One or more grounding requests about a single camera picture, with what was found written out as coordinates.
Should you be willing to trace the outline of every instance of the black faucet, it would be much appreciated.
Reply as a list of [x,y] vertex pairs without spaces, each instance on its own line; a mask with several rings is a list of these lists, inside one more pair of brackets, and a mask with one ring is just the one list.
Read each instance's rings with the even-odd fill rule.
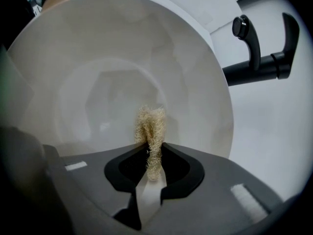
[[299,25],[287,13],[283,13],[283,19],[286,33],[284,49],[264,57],[261,57],[259,39],[249,18],[242,15],[234,19],[233,34],[247,44],[249,61],[223,68],[228,86],[289,77],[299,39]]

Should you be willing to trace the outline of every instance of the white basin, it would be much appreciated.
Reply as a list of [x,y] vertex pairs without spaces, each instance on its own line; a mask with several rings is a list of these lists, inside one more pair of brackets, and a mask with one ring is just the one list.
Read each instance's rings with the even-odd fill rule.
[[229,156],[223,71],[206,41],[161,5],[69,0],[33,20],[8,53],[33,90],[18,127],[61,156],[134,143],[143,104],[166,109],[166,142]]

